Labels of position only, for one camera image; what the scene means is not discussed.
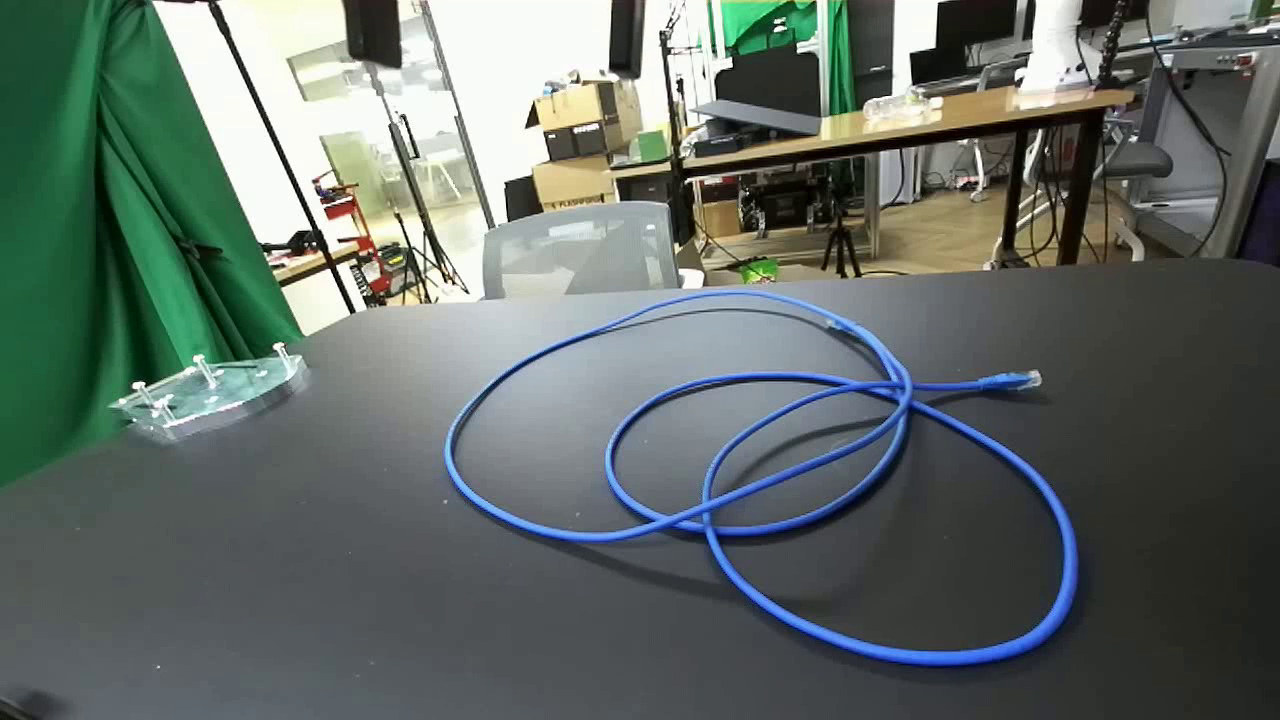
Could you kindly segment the grey mesh office chair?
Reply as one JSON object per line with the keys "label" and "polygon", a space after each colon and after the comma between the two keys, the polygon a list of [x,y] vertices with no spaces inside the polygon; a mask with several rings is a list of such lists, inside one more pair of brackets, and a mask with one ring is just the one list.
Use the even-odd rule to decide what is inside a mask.
{"label": "grey mesh office chair", "polygon": [[655,198],[578,204],[485,236],[485,294],[587,294],[677,289],[669,207]]}

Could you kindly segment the cardboard box stack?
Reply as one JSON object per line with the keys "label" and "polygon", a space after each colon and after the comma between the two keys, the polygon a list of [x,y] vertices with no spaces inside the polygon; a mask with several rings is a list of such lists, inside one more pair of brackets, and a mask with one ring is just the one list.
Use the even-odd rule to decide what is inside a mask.
{"label": "cardboard box stack", "polygon": [[542,134],[542,160],[531,167],[542,207],[598,204],[616,192],[612,160],[639,134],[639,102],[626,80],[575,80],[542,91],[529,106]]}

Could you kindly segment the clear acrylic plate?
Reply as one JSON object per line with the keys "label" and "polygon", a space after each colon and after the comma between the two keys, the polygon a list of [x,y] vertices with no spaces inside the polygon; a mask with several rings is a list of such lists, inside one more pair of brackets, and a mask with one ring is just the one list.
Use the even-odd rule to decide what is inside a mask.
{"label": "clear acrylic plate", "polygon": [[165,381],[136,381],[117,412],[153,444],[179,444],[255,412],[282,402],[306,386],[306,359],[282,345],[255,359],[190,354]]}

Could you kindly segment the long wooden desk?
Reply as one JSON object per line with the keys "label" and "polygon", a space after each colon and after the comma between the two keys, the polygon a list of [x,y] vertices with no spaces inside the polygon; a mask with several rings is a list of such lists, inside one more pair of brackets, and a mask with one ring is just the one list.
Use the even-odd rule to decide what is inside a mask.
{"label": "long wooden desk", "polygon": [[874,112],[838,112],[838,114],[805,114],[780,112],[739,101],[713,101],[705,114],[775,127],[775,140],[748,145],[716,156],[683,156],[671,149],[663,160],[616,167],[612,178],[639,178],[655,177],[671,204],[679,207],[679,185],[691,177],[736,177],[771,165],[810,165],[810,160],[848,160],[886,149],[920,149],[920,145],[949,145],[973,134],[1012,134],[1012,160],[1025,160],[1028,134],[1046,127],[1076,130],[1076,156],[1066,177],[1066,204],[1054,241],[1054,261],[1076,263],[1089,196],[1090,196],[1090,167],[1095,149],[1103,134],[1103,114],[1131,101],[1128,86],[1065,86],[1065,91],[1018,91],[1018,86],[988,86],[988,91],[958,91],[926,101],[920,112],[902,114],[874,114]]}

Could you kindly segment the black light stand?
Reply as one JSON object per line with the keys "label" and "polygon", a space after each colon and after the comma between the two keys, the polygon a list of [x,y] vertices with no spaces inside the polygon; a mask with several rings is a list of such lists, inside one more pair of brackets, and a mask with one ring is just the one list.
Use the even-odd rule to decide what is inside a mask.
{"label": "black light stand", "polygon": [[281,172],[282,172],[282,178],[288,178],[288,187],[293,187],[293,196],[294,196],[294,204],[299,204],[299,213],[305,213],[305,224],[306,224],[306,230],[313,230],[313,241],[315,241],[315,245],[313,245],[313,249],[315,249],[313,255],[324,261],[318,267],[330,277],[330,285],[334,285],[334,290],[338,290],[338,300],[343,300],[343,310],[352,317],[352,310],[354,310],[354,300],[352,300],[352,290],[349,290],[349,285],[343,285],[343,277],[338,277],[338,263],[334,263],[334,255],[330,255],[330,245],[329,245],[329,236],[324,236],[324,226],[318,226],[318,218],[315,218],[315,213],[313,213],[313,204],[306,204],[306,196],[305,196],[305,185],[299,185],[299,177],[294,177],[294,167],[293,167],[293,160],[288,160],[288,149],[282,149],[282,140],[281,140],[276,122],[271,122],[271,112],[268,112],[268,102],[262,102],[262,95],[258,95],[258,86],[255,86],[255,80],[253,80],[253,68],[247,68],[247,61],[242,61],[239,42],[235,42],[231,18],[229,18],[229,13],[224,13],[220,0],[203,0],[203,2],[206,2],[206,14],[211,14],[211,23],[215,23],[215,31],[220,31],[220,41],[224,41],[224,46],[229,46],[229,56],[231,56],[231,63],[235,63],[235,75],[239,75],[239,85],[242,85],[242,91],[247,91],[247,101],[253,101],[253,112],[255,112],[268,145],[271,145],[271,156],[276,156],[276,165],[281,165]]}

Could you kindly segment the green backdrop cloth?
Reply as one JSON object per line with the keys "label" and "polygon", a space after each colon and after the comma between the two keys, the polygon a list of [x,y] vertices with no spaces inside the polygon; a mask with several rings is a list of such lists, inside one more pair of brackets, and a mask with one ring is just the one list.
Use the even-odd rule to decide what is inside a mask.
{"label": "green backdrop cloth", "polygon": [[153,0],[0,0],[0,479],[299,330]]}

